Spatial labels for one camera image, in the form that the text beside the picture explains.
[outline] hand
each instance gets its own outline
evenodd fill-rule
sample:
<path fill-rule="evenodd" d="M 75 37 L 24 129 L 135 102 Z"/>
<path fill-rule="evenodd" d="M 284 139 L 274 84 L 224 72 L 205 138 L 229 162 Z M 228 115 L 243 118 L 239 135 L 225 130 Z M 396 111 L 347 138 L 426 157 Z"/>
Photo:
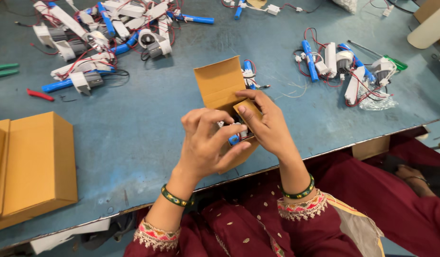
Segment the hand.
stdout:
<path fill-rule="evenodd" d="M 245 96 L 255 100 L 255 103 L 261 108 L 262 120 L 259 120 L 245 106 L 239 106 L 238 110 L 264 149 L 273 153 L 279 159 L 297 154 L 296 146 L 288 131 L 283 113 L 268 96 L 261 90 L 251 89 L 237 91 L 236 96 Z"/>
<path fill-rule="evenodd" d="M 214 133 L 213 126 L 217 126 L 217 122 L 234 122 L 225 111 L 196 109 L 183 116 L 181 121 L 185 129 L 185 141 L 180 161 L 174 171 L 196 183 L 203 177 L 224 171 L 237 155 L 251 146 L 249 142 L 242 141 L 224 156 L 221 155 L 220 150 L 228 139 L 247 129 L 246 125 L 225 125 Z"/>
<path fill-rule="evenodd" d="M 423 177 L 419 170 L 406 165 L 398 165 L 396 176 L 404 180 L 418 196 L 435 196 L 426 182 L 419 178 L 411 178 L 412 176 L 417 176 L 424 179 L 425 177 Z"/>

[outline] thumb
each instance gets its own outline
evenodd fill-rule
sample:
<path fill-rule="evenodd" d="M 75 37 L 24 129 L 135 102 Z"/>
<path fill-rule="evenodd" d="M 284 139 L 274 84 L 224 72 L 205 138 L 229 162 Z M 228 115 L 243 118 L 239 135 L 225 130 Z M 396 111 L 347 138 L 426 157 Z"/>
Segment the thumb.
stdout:
<path fill-rule="evenodd" d="M 249 108 L 241 105 L 237 108 L 242 118 L 247 122 L 250 126 L 250 129 L 253 133 L 257 133 L 259 130 L 263 129 L 264 124 L 258 117 L 251 111 Z"/>
<path fill-rule="evenodd" d="M 240 153 L 251 147 L 251 143 L 247 141 L 241 141 L 233 146 L 218 162 L 217 168 L 220 171 L 224 171 L 228 166 L 236 159 Z"/>

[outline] bracelet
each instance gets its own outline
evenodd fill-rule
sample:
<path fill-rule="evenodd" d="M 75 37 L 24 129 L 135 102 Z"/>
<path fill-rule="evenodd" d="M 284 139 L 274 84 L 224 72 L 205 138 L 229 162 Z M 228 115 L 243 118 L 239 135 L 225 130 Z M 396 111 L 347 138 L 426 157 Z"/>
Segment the bracelet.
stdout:
<path fill-rule="evenodd" d="M 166 185 L 167 184 L 164 184 L 161 187 L 161 194 L 166 199 L 168 199 L 171 203 L 176 204 L 176 205 L 181 206 L 181 207 L 193 206 L 193 204 L 194 204 L 194 197 L 193 197 L 193 195 L 190 196 L 190 199 L 188 201 L 183 201 L 182 199 L 177 198 L 174 195 L 172 195 L 171 193 L 169 193 L 167 191 L 167 189 L 166 189 Z"/>
<path fill-rule="evenodd" d="M 306 188 L 306 190 L 304 190 L 302 193 L 297 193 L 297 194 L 288 194 L 283 190 L 283 186 L 282 184 L 280 184 L 280 191 L 282 192 L 282 194 L 290 199 L 301 199 L 304 196 L 307 196 L 308 194 L 310 194 L 310 192 L 312 192 L 312 190 L 314 190 L 314 185 L 315 185 L 315 180 L 314 177 L 312 176 L 312 174 L 309 173 L 310 176 L 310 184 L 308 185 L 308 187 Z"/>
<path fill-rule="evenodd" d="M 422 178 L 422 177 L 418 177 L 418 176 L 410 176 L 410 177 L 405 178 L 404 180 L 407 180 L 407 179 L 409 179 L 409 178 L 418 178 L 418 179 L 421 179 L 421 180 L 423 180 L 423 181 L 429 186 L 428 181 L 427 181 L 426 179 Z"/>

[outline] green bangle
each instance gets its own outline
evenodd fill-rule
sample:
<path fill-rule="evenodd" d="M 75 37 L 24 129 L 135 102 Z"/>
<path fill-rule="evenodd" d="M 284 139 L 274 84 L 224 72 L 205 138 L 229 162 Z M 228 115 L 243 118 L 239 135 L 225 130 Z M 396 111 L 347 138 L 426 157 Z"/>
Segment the green bangle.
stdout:
<path fill-rule="evenodd" d="M 280 191 L 282 192 L 282 194 L 290 199 L 301 199 L 304 196 L 307 196 L 308 194 L 310 194 L 310 192 L 312 192 L 312 190 L 314 190 L 314 185 L 315 185 L 315 180 L 314 177 L 312 176 L 312 174 L 309 173 L 310 176 L 310 185 L 308 185 L 308 187 L 306 188 L 306 190 L 304 190 L 302 193 L 297 193 L 297 194 L 288 194 L 285 193 L 285 191 L 283 190 L 283 186 L 282 184 L 280 184 Z"/>
<path fill-rule="evenodd" d="M 176 204 L 176 205 L 181 206 L 181 207 L 193 206 L 193 204 L 194 204 L 194 197 L 193 197 L 193 195 L 190 196 L 190 199 L 188 201 L 183 201 L 182 199 L 177 198 L 174 195 L 172 195 L 170 192 L 168 192 L 167 189 L 166 189 L 166 185 L 167 184 L 164 184 L 161 187 L 161 194 L 166 199 L 168 199 L 171 203 Z"/>

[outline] person's left hand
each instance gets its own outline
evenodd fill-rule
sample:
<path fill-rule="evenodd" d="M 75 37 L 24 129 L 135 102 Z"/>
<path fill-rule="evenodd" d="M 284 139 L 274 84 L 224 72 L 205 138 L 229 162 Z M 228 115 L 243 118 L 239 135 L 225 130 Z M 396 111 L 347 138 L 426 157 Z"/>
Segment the person's left hand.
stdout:
<path fill-rule="evenodd" d="M 224 125 L 213 133 L 212 128 L 217 126 L 217 122 L 234 122 L 225 111 L 196 109 L 183 116 L 181 121 L 185 129 L 185 141 L 180 161 L 174 170 L 195 182 L 215 172 L 224 171 L 237 155 L 251 146 L 249 142 L 242 141 L 224 156 L 221 155 L 220 150 L 228 139 L 247 129 L 246 125 Z"/>

